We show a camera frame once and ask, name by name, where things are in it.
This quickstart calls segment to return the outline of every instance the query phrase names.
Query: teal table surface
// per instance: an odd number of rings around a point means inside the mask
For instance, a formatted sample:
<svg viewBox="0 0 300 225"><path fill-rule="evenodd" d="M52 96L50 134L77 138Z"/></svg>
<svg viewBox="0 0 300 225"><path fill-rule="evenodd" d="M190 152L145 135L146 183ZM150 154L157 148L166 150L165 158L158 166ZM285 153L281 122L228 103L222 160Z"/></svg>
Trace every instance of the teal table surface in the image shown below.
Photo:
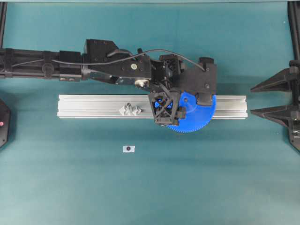
<svg viewBox="0 0 300 225"><path fill-rule="evenodd" d="M293 59L286 2L8 5L4 47L82 51L89 38L213 57L217 94L247 95L249 109L291 101L249 91ZM299 223L300 154L282 126L249 115L178 134L152 120L59 119L59 94L146 92L1 80L12 124L0 150L0 225Z"/></svg>

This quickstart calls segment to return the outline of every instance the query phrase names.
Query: blue gear teeth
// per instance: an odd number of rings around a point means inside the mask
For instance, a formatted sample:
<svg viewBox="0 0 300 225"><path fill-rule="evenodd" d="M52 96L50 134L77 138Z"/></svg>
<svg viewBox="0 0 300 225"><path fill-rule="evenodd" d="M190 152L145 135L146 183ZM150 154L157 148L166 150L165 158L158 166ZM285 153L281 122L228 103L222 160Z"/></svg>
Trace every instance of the blue gear teeth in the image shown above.
<svg viewBox="0 0 300 225"><path fill-rule="evenodd" d="M171 130L180 133L189 133L202 129L212 119L216 110L216 96L212 96L211 106L196 104L196 97L187 92L181 94L179 106L185 107L187 114L184 119L179 119L179 125L168 125Z"/></svg>

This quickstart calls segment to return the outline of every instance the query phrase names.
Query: small sticker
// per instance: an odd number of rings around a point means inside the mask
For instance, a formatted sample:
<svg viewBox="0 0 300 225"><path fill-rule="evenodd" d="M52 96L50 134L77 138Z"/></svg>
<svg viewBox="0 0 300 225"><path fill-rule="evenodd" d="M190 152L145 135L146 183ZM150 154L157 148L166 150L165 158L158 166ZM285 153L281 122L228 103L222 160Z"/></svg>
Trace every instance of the small sticker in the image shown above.
<svg viewBox="0 0 300 225"><path fill-rule="evenodd" d="M123 152L124 153L130 153L135 151L135 146L134 145L125 145L123 146Z"/></svg>

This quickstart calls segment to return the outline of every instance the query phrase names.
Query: bolt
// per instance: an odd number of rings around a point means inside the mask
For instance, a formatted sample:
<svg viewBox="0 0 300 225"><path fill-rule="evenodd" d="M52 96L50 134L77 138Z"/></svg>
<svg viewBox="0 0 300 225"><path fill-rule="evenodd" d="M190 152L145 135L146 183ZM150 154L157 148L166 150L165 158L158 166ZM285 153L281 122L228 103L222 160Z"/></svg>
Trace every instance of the bolt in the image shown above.
<svg viewBox="0 0 300 225"><path fill-rule="evenodd" d="M132 68L133 70L136 70L136 69L137 69L137 65L136 65L135 63L133 63L133 64L131 64L131 68Z"/></svg>

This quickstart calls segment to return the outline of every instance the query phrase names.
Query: cable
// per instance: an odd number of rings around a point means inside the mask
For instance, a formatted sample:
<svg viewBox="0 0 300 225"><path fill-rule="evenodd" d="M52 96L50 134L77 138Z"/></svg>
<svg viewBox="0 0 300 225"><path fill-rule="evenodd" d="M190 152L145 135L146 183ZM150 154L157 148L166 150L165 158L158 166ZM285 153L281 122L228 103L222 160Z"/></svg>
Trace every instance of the cable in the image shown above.
<svg viewBox="0 0 300 225"><path fill-rule="evenodd" d="M110 62L77 63L77 62L65 62L65 61L59 61L59 60L52 60L52 61L56 62L56 63L60 63L60 64L69 64L69 65L78 65L78 66L97 66L97 65L100 66L100 65L109 65L109 64L113 64L113 63L117 63L117 62L122 62L122 61L125 61L125 60L130 60L130 59L133 59L135 57L144 55L146 53L152 53L152 52L165 52L165 53L170 53L170 54L179 56L179 57L183 58L184 60L194 64L197 67L199 67L202 71L205 71L205 69L201 65L199 65L198 63L195 63L194 61L184 57L183 55L180 55L178 53L171 52L169 50L162 49L162 48L147 50L147 51L144 51L142 53L139 53L139 54L136 54L136 55L133 55L133 56L130 56L130 57L126 57L126 58L123 58L123 59L120 59L120 60L115 60L115 61L110 61Z"/></svg>
<svg viewBox="0 0 300 225"><path fill-rule="evenodd" d="M41 62L41 61L44 61L44 60L33 60L33 61L27 61L27 62L20 62L17 64L13 64L11 67L17 67L20 65L30 64L30 63L34 63L34 62Z"/></svg>

